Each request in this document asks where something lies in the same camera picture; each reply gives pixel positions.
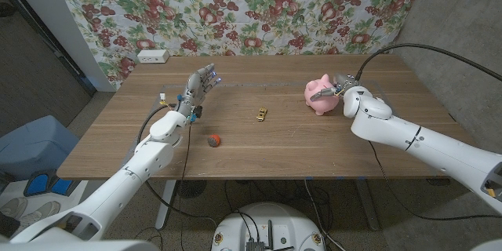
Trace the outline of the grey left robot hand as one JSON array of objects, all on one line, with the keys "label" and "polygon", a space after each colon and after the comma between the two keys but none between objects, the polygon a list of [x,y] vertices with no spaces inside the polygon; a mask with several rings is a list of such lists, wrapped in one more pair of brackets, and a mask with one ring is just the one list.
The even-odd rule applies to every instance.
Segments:
[{"label": "grey left robot hand", "polygon": [[215,64],[209,64],[189,76],[184,91],[179,95],[175,111],[188,118],[202,116],[202,103],[206,94],[221,82],[214,68]]}]

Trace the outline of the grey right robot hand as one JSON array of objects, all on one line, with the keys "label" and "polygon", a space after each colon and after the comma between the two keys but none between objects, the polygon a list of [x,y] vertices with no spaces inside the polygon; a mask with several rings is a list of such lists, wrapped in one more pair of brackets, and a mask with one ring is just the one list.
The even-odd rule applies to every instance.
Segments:
[{"label": "grey right robot hand", "polygon": [[320,79],[310,81],[306,85],[307,98],[316,101],[322,97],[343,96],[351,87],[360,86],[353,75],[335,74],[333,80],[324,74]]}]

